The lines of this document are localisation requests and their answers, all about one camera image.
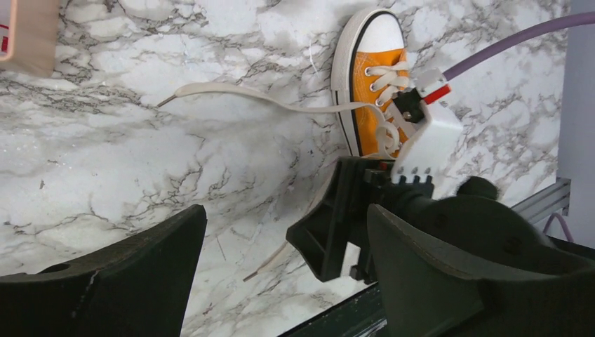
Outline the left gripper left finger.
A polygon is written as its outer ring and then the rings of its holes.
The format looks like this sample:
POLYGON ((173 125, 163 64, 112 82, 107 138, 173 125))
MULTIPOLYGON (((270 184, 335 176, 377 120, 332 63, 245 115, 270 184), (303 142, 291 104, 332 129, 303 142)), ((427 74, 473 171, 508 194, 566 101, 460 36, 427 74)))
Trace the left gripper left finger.
POLYGON ((207 217, 190 206, 36 274, 1 278, 2 336, 179 336, 207 217))

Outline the white shoelace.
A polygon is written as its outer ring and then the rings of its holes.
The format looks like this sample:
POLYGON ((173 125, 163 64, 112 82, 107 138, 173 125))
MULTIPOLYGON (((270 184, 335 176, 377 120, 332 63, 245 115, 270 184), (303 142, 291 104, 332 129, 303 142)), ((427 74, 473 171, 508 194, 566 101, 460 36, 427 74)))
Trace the white shoelace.
MULTIPOLYGON (((170 96, 170 97, 166 98, 164 101, 158 103, 158 106, 162 107, 163 105, 165 105, 165 104, 169 103, 170 101, 175 100, 177 98, 182 98, 182 97, 189 96, 189 95, 198 95, 198 94, 203 94, 203 93, 228 93, 228 94, 233 94, 233 95, 242 95, 242 96, 246 96, 249 98, 255 98, 258 100, 263 100, 263 101, 278 105, 288 111, 302 112, 302 113, 308 113, 308 114, 338 113, 339 111, 354 110, 354 109, 360 107, 360 104, 358 104, 358 103, 348 103, 346 105, 334 105, 334 106, 328 106, 328 107, 300 107, 298 105, 286 104, 284 102, 281 102, 280 100, 277 100, 277 99, 271 97, 270 95, 267 95, 267 94, 259 92, 259 91, 255 91, 255 90, 245 88, 242 86, 236 86, 236 85, 220 83, 220 82, 193 83, 193 84, 188 84, 186 86, 182 86, 176 92, 174 92, 174 94, 172 96, 170 96)), ((388 129, 395 130, 395 128, 396 128, 395 126, 390 126, 388 129)), ((387 157, 387 156, 383 157, 383 156, 379 156, 379 155, 378 156, 373 155, 373 156, 358 157, 358 158, 393 160, 396 157, 387 157)))

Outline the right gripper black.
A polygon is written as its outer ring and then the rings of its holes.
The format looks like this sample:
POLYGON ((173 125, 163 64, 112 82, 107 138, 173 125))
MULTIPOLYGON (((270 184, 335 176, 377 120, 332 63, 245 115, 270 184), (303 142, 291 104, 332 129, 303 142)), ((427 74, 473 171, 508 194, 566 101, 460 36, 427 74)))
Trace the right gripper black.
POLYGON ((286 240, 304 258, 321 282, 341 275, 348 243, 360 248, 356 277, 373 280, 373 262, 367 234, 367 212, 371 204, 392 207, 403 192, 414 191, 430 197, 434 191, 432 170, 403 169, 393 180, 395 162, 383 159, 341 157, 322 187, 314 207, 287 229, 286 240))

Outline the orange canvas sneaker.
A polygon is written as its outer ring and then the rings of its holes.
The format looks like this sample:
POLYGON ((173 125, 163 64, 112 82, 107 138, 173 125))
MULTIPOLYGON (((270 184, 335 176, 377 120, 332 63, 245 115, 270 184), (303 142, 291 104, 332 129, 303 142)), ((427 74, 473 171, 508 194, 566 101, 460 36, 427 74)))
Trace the orange canvas sneaker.
POLYGON ((360 104, 337 114, 350 154, 397 157, 408 137, 394 120, 393 99, 408 87, 408 70, 395 13, 369 8, 348 20, 335 49, 330 89, 335 105, 360 104))

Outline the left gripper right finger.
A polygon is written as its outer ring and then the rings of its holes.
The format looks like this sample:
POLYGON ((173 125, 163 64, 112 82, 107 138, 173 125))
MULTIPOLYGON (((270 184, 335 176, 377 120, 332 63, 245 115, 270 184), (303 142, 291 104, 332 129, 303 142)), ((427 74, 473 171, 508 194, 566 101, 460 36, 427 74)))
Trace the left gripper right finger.
POLYGON ((552 245, 494 262, 368 209, 389 336, 593 336, 594 262, 552 245))

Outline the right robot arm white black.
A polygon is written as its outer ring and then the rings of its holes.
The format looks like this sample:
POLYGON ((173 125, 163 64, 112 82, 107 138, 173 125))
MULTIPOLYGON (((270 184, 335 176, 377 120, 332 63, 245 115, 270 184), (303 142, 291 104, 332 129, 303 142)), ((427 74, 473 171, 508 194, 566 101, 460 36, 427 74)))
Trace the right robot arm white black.
POLYGON ((322 200, 289 227, 287 241, 318 280, 338 278, 347 245, 354 244, 360 253, 351 277, 366 284, 377 281, 377 258, 372 255, 367 221, 373 204, 452 246, 522 270, 555 275, 573 268, 572 262, 557 260, 538 250, 538 245, 594 259, 593 249, 538 232, 520 213, 501 204, 497 188, 485 179, 472 176, 455 196, 435 200, 431 177, 392 180, 393 165, 383 159, 342 157, 322 200))

